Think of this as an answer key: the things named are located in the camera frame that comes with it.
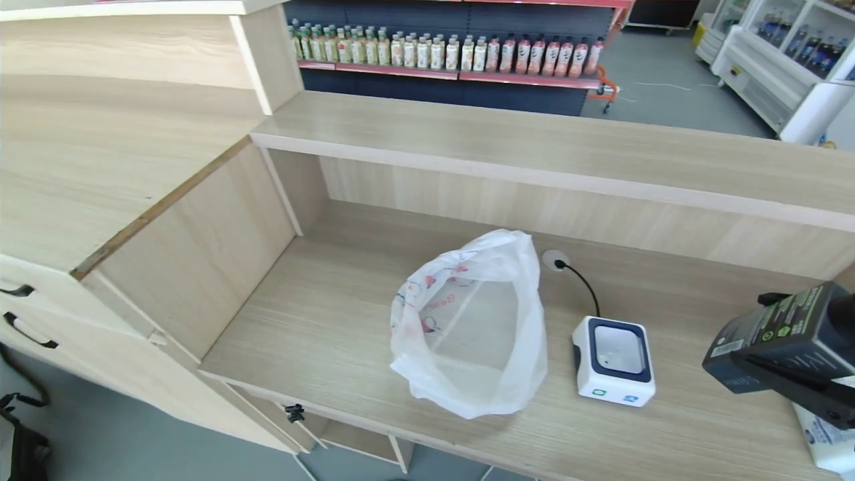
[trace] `plastic bag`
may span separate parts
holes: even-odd
[[[522,409],[546,376],[531,236],[500,229],[423,265],[392,302],[391,368],[463,418]]]

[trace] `black drawer handle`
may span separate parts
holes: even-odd
[[[2,292],[4,294],[13,295],[14,297],[27,297],[28,295],[35,292],[35,290],[36,289],[34,289],[32,286],[30,286],[28,284],[24,284],[23,286],[20,286],[17,289],[12,289],[12,290],[0,289],[0,292]]]
[[[55,341],[39,342],[39,341],[36,341],[35,339],[31,338],[30,335],[28,335],[26,332],[18,329],[18,327],[15,325],[15,320],[17,320],[17,318],[18,318],[18,316],[14,315],[11,312],[6,312],[5,314],[3,314],[3,319],[6,319],[6,324],[12,326],[12,329],[17,330],[18,332],[20,332],[24,337],[26,337],[30,341],[35,342],[36,344],[38,344],[41,347],[47,347],[48,349],[56,349],[57,347],[59,347],[59,344],[57,344]]]

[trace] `black device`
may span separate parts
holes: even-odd
[[[855,295],[824,282],[796,295],[758,296],[763,307],[730,321],[702,366],[736,394],[773,389],[834,427],[855,428]]]

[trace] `glass door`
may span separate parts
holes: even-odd
[[[727,35],[730,27],[742,20],[747,6],[748,0],[724,0],[716,12],[716,18],[712,21],[712,29]]]

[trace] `gray floor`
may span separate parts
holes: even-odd
[[[621,88],[620,96],[606,115],[602,111],[605,101],[589,98],[582,116],[774,136],[733,91],[715,86],[718,78],[694,55],[693,31],[674,32],[671,37],[663,32],[628,28],[620,34],[602,60],[609,79]]]
[[[23,355],[16,356],[48,388],[45,408],[18,402],[15,414],[47,436],[51,481],[310,481],[294,459],[275,449],[191,425],[154,407]],[[0,364],[0,390],[35,392]],[[419,446],[410,473],[340,448],[316,448],[300,459],[318,481],[478,481],[486,466]],[[531,481],[494,470],[487,481]]]
[[[728,89],[715,84],[693,54],[690,33],[624,33],[605,52],[603,64],[622,88],[608,115],[589,100],[585,116],[769,137],[770,131]],[[647,86],[640,83],[668,83]],[[173,419],[142,402],[118,395],[31,359],[26,365],[54,397],[45,409],[19,407],[16,414],[54,444],[52,481],[309,481],[290,455]],[[32,391],[0,365],[0,391]],[[478,481],[486,466],[420,446],[406,477],[390,464],[337,448],[316,449],[301,459],[319,481]],[[527,481],[501,470],[488,481]]]

